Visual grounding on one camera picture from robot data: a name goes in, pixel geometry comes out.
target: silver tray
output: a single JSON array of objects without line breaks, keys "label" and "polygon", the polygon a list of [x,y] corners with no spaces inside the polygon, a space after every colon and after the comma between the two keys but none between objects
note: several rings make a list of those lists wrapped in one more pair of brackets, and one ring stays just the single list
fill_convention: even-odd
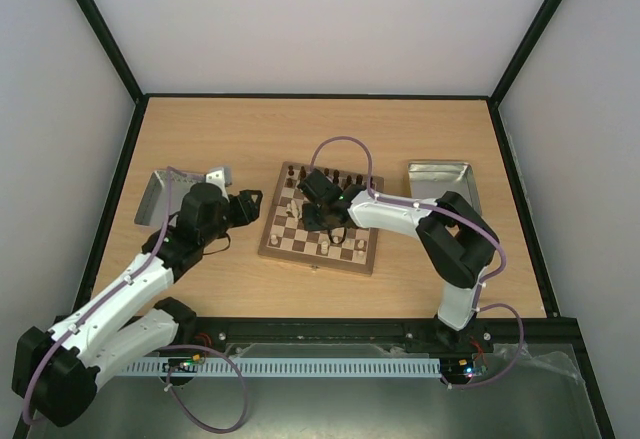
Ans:
[{"label": "silver tray", "polygon": [[[202,174],[193,172],[185,176],[173,174],[171,176],[171,214],[178,212],[182,205],[182,198],[189,192],[191,186],[202,182]],[[142,194],[138,211],[133,222],[138,226],[162,226],[167,213],[167,171],[156,169],[151,174],[147,187]]]},{"label": "silver tray", "polygon": [[480,198],[473,177],[473,169],[468,162],[461,161],[411,161],[409,163],[409,183],[411,197],[438,198],[447,191],[454,191],[464,197],[478,214],[482,215]]}]

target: wall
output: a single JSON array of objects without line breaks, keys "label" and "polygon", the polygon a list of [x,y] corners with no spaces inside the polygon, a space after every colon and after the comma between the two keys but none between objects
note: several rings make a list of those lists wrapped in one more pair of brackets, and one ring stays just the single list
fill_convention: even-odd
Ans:
[{"label": "wall", "polygon": [[69,312],[133,103],[74,0],[0,0],[0,436],[15,345]]},{"label": "wall", "polygon": [[637,437],[640,0],[565,0],[502,106],[564,315]]},{"label": "wall", "polygon": [[490,94],[543,0],[96,0],[146,92]]}]

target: white slotted strip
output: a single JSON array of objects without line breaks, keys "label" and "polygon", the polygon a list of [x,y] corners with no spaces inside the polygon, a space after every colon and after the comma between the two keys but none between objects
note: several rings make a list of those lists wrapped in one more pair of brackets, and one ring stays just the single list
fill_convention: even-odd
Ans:
[{"label": "white slotted strip", "polygon": [[[143,357],[119,376],[158,376],[168,369],[167,357]],[[245,377],[440,377],[438,359],[326,359],[326,358],[237,358],[233,362]],[[229,364],[210,358],[175,375],[234,377]]]}]

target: circuit board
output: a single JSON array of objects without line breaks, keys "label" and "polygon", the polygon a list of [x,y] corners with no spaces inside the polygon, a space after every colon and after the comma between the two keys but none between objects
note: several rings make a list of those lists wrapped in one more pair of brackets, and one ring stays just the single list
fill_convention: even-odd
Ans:
[{"label": "circuit board", "polygon": [[[347,183],[357,183],[366,175],[350,171],[317,166],[334,183],[343,189]],[[299,211],[308,202],[297,189],[301,171],[309,171],[308,164],[285,162],[269,207],[269,215],[260,239],[258,254],[289,262],[310,265],[313,268],[328,267],[343,271],[371,275],[376,255],[378,229],[335,229],[331,236],[327,232],[304,230],[302,219],[296,219],[287,206],[295,201]],[[372,187],[383,190],[384,179],[373,176]]]}]

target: wooden tabletop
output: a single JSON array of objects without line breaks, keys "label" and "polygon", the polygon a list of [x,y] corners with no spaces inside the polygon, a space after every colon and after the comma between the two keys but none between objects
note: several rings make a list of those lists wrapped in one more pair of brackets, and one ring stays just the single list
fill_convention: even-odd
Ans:
[{"label": "wooden tabletop", "polygon": [[[389,194],[408,195],[410,160],[470,162],[483,217],[500,237],[508,257],[506,271],[488,283],[481,305],[505,302],[524,317],[544,317],[484,101],[152,98],[94,295],[126,268],[149,235],[133,219],[153,170],[171,165],[206,172],[230,165],[234,184],[229,192],[264,192],[260,219],[232,229],[228,251],[205,257],[151,304],[171,295],[200,316],[433,317],[444,282],[422,245],[407,236],[380,231],[370,277],[314,271],[307,265],[258,256],[282,162],[308,162],[317,145],[335,135],[355,136],[368,145],[374,173],[384,177]],[[364,153],[352,143],[328,145],[318,161],[340,169],[366,170]],[[496,309],[487,315],[508,317],[509,313]]]}]

